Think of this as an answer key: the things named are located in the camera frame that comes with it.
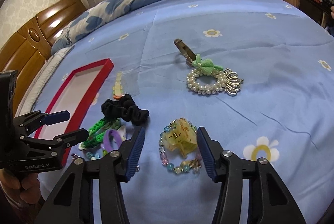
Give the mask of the person's left hand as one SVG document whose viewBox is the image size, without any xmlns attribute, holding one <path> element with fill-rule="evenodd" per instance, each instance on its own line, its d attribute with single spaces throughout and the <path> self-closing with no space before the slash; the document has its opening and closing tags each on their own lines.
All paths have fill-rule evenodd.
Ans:
<svg viewBox="0 0 334 224">
<path fill-rule="evenodd" d="M 1 169 L 1 188 L 10 204 L 20 209 L 38 203 L 41 197 L 37 173 L 18 179 Z"/>
</svg>

